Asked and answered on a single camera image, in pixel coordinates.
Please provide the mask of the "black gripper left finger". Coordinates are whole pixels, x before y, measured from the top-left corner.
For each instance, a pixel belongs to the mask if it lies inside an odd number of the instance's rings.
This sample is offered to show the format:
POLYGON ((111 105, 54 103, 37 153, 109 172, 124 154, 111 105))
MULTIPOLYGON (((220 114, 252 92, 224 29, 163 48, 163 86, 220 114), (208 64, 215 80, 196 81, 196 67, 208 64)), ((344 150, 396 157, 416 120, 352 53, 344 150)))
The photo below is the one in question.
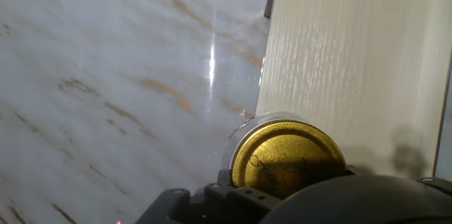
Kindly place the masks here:
POLYGON ((163 191, 136 224, 259 223, 280 202, 252 187, 234 187, 231 171, 221 170, 216 182, 194 194, 187 189, 163 191))

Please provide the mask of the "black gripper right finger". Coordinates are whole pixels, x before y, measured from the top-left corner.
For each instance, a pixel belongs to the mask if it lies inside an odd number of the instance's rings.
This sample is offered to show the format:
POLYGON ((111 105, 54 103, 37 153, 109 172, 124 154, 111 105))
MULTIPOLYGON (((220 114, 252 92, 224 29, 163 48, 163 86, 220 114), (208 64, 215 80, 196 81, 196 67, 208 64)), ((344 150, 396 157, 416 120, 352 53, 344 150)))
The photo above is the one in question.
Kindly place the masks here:
POLYGON ((438 177, 423 177, 421 183, 429 187, 435 188, 449 196, 452 196, 452 183, 448 180, 438 177))

